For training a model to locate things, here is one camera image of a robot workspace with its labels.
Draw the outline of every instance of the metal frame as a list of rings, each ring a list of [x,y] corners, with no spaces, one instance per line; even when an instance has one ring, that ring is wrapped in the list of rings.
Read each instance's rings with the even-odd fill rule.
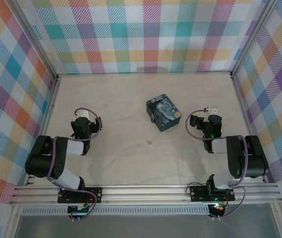
[[[241,32],[247,32],[248,31],[251,23],[254,20],[253,19],[254,16],[258,12],[258,9],[259,9],[259,6],[261,5],[261,2],[262,2],[262,0],[254,0],[253,1],[252,5],[251,5],[251,8],[250,8],[250,10],[248,12],[248,15],[253,16],[253,17],[250,17],[250,18],[248,18],[248,20],[244,21],[244,23],[242,25],[242,28],[241,28]],[[226,62],[225,68],[230,70],[231,64],[234,61],[236,53],[240,49],[240,46],[241,46],[242,42],[244,41],[244,39],[245,39],[245,34],[239,34],[237,36],[237,40],[236,40],[235,44],[232,47],[232,51],[231,51],[230,57],[228,58],[228,60]]]
[[[102,187],[102,201],[98,206],[107,205],[185,205],[215,204],[215,202],[191,202],[185,193],[187,184],[182,185],[108,185]],[[276,203],[282,198],[275,183],[244,183],[247,194],[244,204]],[[54,206],[57,203],[56,186],[19,186],[11,199],[13,206]],[[235,189],[237,204],[241,201],[243,191]]]
[[[228,74],[230,75],[230,72],[228,71],[212,71],[212,72],[158,72],[159,74],[193,74],[193,75],[204,75],[204,74]],[[152,74],[158,74],[158,73],[145,73],[145,72],[132,72],[130,74],[146,74],[146,75],[152,75]],[[61,73],[59,74],[59,77],[87,77],[92,76],[91,73],[82,73],[82,74],[66,74]]]
[[[246,128],[248,130],[248,133],[250,135],[252,135],[253,132],[252,132],[251,126],[248,122],[248,119],[247,119],[248,117],[247,117],[246,111],[244,110],[244,107],[242,105],[242,101],[241,101],[240,94],[239,94],[239,89],[238,89],[238,86],[236,85],[233,77],[232,77],[232,84],[233,84],[234,90],[236,92],[237,100],[239,102],[239,107],[240,107],[241,113],[243,115]],[[264,176],[264,181],[269,182],[267,176]],[[274,219],[275,219],[278,231],[279,231],[279,233],[282,237],[282,203],[271,203],[270,205],[271,205],[272,213],[274,215]]]
[[[53,112],[53,108],[55,105],[55,101],[57,98],[57,93],[58,93],[60,84],[61,84],[61,78],[57,78],[53,86],[52,95],[51,95],[47,110],[45,112],[43,126],[41,127],[41,130],[40,130],[41,134],[46,134],[47,127],[52,117],[52,112]],[[28,175],[25,179],[25,186],[31,185],[32,182],[34,181],[34,178],[35,177],[30,177],[30,175]],[[22,206],[13,206],[12,207],[11,215],[7,223],[5,232],[4,232],[4,238],[13,238],[15,236],[15,232],[18,226],[18,222],[19,222],[21,213],[22,213],[22,209],[23,209]]]
[[[57,79],[57,73],[49,60],[46,52],[44,51],[41,43],[39,42],[35,32],[33,31],[33,27],[29,24],[28,20],[26,19],[21,7],[15,0],[5,0],[9,8],[11,9],[13,15],[16,17],[18,23],[21,25],[23,32],[27,36],[28,40],[30,41],[31,45],[34,47],[35,51],[37,52],[40,60],[42,61],[43,65],[45,66],[46,70],[48,71],[49,75],[53,79]]]
[[[232,75],[235,77],[241,67],[243,66],[244,62],[247,59],[247,56],[249,55],[252,47],[254,46],[255,42],[257,41],[258,37],[260,36],[262,30],[264,29],[266,22],[268,21],[269,17],[271,16],[271,13],[275,10],[279,0],[268,0],[264,10],[259,17],[259,20],[251,33],[247,44],[245,45],[243,51],[241,52],[233,70],[232,70]]]
[[[44,27],[39,15],[37,14],[35,6],[32,3],[32,0],[24,0],[24,3],[26,5],[27,10],[31,14],[32,19],[35,22],[39,32],[41,33],[41,35],[42,35],[42,37],[43,37],[43,39],[46,43],[46,46],[48,47],[50,53],[52,54],[52,56],[55,59],[55,62],[56,62],[55,66],[57,68],[57,71],[60,72],[60,73],[66,73],[64,65],[62,64],[60,58],[58,57],[58,54],[57,54],[57,52],[56,52],[56,50],[53,46],[53,43],[50,40],[50,37],[49,37],[48,33],[46,32],[45,27]]]

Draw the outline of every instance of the floor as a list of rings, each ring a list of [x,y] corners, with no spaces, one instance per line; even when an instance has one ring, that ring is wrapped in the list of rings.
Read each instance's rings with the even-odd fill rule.
[[[145,103],[167,94],[182,113],[180,123],[160,132]],[[185,119],[194,110],[217,106],[222,135],[247,130],[228,74],[104,74],[62,78],[47,134],[72,134],[76,108],[86,107],[103,128],[86,156],[67,157],[66,167],[89,185],[206,182],[227,167],[226,155],[209,154],[190,137]],[[202,132],[191,128],[197,136]],[[35,184],[47,181],[36,179]]]

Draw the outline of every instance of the robotic arm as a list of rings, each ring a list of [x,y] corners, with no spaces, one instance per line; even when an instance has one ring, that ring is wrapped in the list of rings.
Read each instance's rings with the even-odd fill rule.
[[[86,155],[90,149],[90,140],[80,140],[91,138],[91,135],[97,133],[102,125],[99,124],[101,118],[96,118],[95,122],[91,122],[89,120],[89,111],[84,109],[76,111],[76,117],[75,121],[71,122],[74,131],[72,137],[75,140],[66,137],[58,137],[56,139],[55,162],[50,178],[62,187],[84,190],[84,180],[65,168],[66,156]],[[38,178],[47,177],[52,163],[52,155],[53,139],[49,136],[40,135],[36,139],[26,161],[26,172]]]
[[[244,176],[246,169],[245,158],[248,158],[248,165],[243,179],[266,175],[269,170],[267,158],[257,136],[246,136],[244,138],[242,136],[221,137],[222,118],[217,115],[217,109],[207,107],[202,111],[207,112],[208,116],[189,115],[190,126],[196,127],[197,130],[203,132],[202,140],[208,153],[227,154],[228,167],[218,174],[211,175],[203,188],[201,186],[191,186],[191,200],[234,201],[235,197],[232,188]]]

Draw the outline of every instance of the plaid wall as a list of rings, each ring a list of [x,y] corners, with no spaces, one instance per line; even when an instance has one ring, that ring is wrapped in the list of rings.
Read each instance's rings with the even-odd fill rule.
[[[282,193],[282,0],[239,71],[236,84],[252,132],[259,135],[270,163],[269,177]]]
[[[228,71],[266,0],[32,0],[40,25],[19,2],[57,71],[78,74]]]
[[[246,34],[243,38],[243,40],[240,42],[240,45],[239,45],[239,49],[237,50],[236,54],[235,54],[235,57],[233,59],[233,61],[231,62],[231,65],[230,65],[230,68],[229,68],[229,71],[232,72],[232,70],[234,69],[234,66],[235,64],[237,63],[237,60],[239,59],[240,55],[241,55],[241,52],[242,50],[245,48],[247,42],[248,42],[248,39],[251,35],[251,33],[253,32],[255,26],[256,26],[256,23],[261,15],[261,13],[263,12],[264,10],[264,7],[266,5],[266,3],[268,2],[268,0],[262,0],[258,9],[257,9],[257,12],[256,14],[254,15],[249,27],[248,27],[248,30],[246,31]]]
[[[0,0],[0,235],[9,201],[43,121],[53,80],[16,18]]]

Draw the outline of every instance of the blue box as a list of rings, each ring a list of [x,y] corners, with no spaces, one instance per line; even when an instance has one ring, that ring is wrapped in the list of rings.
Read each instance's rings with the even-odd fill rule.
[[[166,94],[147,101],[146,112],[151,117],[151,122],[155,123],[160,131],[177,125],[182,116]]]

